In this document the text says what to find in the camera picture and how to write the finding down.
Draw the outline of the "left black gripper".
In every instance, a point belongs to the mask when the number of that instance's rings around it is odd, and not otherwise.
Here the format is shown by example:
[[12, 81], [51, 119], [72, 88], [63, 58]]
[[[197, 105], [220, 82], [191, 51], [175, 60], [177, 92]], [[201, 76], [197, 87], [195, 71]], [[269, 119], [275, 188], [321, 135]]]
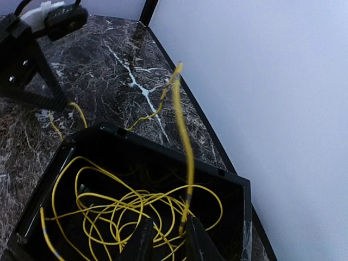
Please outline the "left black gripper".
[[[50, 96], [25, 89], [37, 73], [45, 81]], [[15, 14], [1, 20], [1, 96], [54, 111], [63, 111], [68, 104], [43, 51], [33, 42], [31, 27]]]

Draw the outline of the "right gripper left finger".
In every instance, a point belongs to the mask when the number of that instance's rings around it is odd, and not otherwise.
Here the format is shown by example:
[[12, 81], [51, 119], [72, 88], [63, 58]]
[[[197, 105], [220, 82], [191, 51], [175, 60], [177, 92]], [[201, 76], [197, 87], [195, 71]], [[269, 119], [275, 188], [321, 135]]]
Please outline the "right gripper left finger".
[[151, 218], [144, 218], [136, 227], [134, 233], [126, 244], [126, 247], [115, 258], [125, 261], [148, 261], [152, 260], [154, 223]]

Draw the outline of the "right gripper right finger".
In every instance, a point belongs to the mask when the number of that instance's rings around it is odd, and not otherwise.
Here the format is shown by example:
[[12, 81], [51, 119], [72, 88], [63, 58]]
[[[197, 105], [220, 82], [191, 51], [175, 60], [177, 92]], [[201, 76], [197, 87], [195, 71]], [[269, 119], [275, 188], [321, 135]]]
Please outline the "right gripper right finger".
[[200, 220], [188, 216], [186, 221], [185, 249], [187, 260], [224, 261]]

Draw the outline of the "black three-compartment bin tray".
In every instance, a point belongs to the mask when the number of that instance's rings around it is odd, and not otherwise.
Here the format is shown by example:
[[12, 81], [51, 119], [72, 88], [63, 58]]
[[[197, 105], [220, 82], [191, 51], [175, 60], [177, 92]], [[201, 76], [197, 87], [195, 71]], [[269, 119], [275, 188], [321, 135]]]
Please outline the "black three-compartment bin tray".
[[200, 220], [225, 260], [251, 259], [248, 180], [109, 123], [61, 143], [30, 189], [3, 260], [115, 260], [140, 221], [154, 227], [152, 260], [187, 260], [188, 216]]

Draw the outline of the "left black frame post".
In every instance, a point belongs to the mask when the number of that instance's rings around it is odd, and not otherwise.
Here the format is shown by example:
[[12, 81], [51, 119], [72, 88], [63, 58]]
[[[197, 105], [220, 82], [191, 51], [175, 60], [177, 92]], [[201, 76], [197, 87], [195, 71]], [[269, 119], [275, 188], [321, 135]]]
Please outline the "left black frame post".
[[144, 7], [142, 9], [139, 21], [146, 27], [149, 26], [151, 18], [154, 14], [158, 0], [145, 0]]

